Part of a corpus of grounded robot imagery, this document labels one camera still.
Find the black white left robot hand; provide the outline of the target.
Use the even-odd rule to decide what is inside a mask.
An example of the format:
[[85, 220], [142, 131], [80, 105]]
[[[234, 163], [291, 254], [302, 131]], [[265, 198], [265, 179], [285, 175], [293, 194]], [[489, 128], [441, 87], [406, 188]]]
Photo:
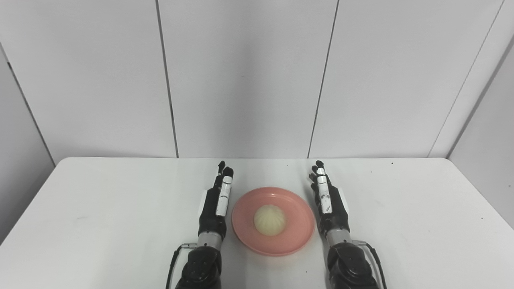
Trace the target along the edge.
[[199, 234], [215, 233], [223, 240], [226, 236], [226, 212], [229, 205], [234, 170], [224, 161], [218, 165], [213, 187], [207, 190], [199, 218]]

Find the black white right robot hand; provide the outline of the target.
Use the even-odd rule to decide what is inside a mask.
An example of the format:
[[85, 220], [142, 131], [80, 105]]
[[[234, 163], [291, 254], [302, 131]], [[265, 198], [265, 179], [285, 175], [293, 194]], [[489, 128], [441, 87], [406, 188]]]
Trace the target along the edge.
[[326, 236], [334, 229], [349, 232], [349, 215], [341, 190], [332, 184], [322, 161], [317, 160], [311, 170], [310, 187], [314, 192], [314, 202], [319, 214], [320, 234]]

